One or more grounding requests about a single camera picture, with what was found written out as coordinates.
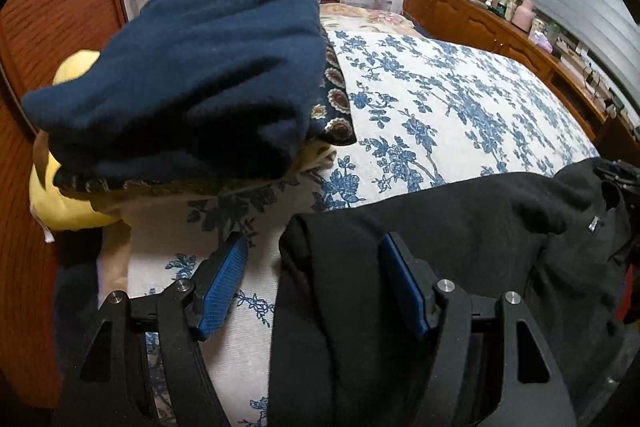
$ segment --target yellow cushion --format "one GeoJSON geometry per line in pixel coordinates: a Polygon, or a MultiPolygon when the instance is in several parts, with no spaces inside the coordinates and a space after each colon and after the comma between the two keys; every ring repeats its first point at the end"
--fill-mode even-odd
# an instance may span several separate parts
{"type": "MultiPolygon", "coordinates": [[[[100,54],[83,50],[67,58],[56,71],[54,84],[61,84],[86,73],[100,54]]],[[[29,198],[42,222],[52,230],[80,230],[105,227],[119,220],[117,217],[95,212],[89,201],[74,200],[60,194],[53,185],[53,176],[60,163],[49,153],[45,172],[45,186],[40,184],[36,168],[31,168],[29,198]]]]}

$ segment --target cabinet door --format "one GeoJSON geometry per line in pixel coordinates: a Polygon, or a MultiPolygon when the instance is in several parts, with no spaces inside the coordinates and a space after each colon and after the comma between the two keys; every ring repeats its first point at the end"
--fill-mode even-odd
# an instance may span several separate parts
{"type": "Polygon", "coordinates": [[[427,20],[428,14],[431,12],[430,3],[430,0],[404,0],[402,12],[424,27],[423,22],[427,20]]]}
{"type": "Polygon", "coordinates": [[[551,77],[551,65],[547,64],[541,52],[537,51],[533,43],[527,44],[517,38],[508,39],[500,44],[500,55],[512,58],[526,66],[543,82],[549,82],[551,77]]]}
{"type": "Polygon", "coordinates": [[[468,6],[466,10],[465,27],[461,28],[461,43],[488,52],[498,51],[498,43],[504,39],[504,30],[500,24],[492,20],[491,14],[475,6],[468,6]]]}
{"type": "Polygon", "coordinates": [[[465,19],[461,0],[433,0],[433,8],[425,28],[435,39],[463,44],[461,27],[465,19]]]}

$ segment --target pink bottle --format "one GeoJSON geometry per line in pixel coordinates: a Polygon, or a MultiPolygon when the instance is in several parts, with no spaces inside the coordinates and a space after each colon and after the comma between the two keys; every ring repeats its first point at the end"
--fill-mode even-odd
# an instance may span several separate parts
{"type": "Polygon", "coordinates": [[[533,17],[536,16],[533,13],[533,2],[530,0],[521,0],[521,6],[518,6],[516,9],[516,13],[513,15],[513,19],[511,19],[511,23],[516,25],[523,31],[528,32],[531,29],[531,22],[533,21],[533,17]]]}

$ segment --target blue floral bedspread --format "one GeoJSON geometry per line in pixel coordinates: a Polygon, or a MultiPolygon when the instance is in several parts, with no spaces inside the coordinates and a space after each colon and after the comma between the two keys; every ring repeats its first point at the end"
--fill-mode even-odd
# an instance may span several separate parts
{"type": "MultiPolygon", "coordinates": [[[[553,175],[597,155],[574,118],[524,66],[483,51],[377,33],[330,32],[358,143],[335,165],[266,187],[190,203],[130,206],[129,294],[190,277],[230,230],[250,259],[223,330],[202,344],[232,425],[265,426],[278,239],[297,212],[373,203],[498,172],[553,175]]],[[[157,334],[147,339],[156,403],[171,423],[157,334]]]]}

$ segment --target black clothing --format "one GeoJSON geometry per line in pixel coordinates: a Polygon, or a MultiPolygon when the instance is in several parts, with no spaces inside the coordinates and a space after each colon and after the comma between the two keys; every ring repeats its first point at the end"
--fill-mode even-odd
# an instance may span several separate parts
{"type": "Polygon", "coordinates": [[[622,346],[614,312],[636,243],[619,188],[593,172],[604,164],[594,158],[554,178],[499,174],[295,216],[280,240],[269,425],[411,424],[432,347],[406,329],[381,273],[386,232],[468,293],[521,294],[579,415],[622,346]]]}

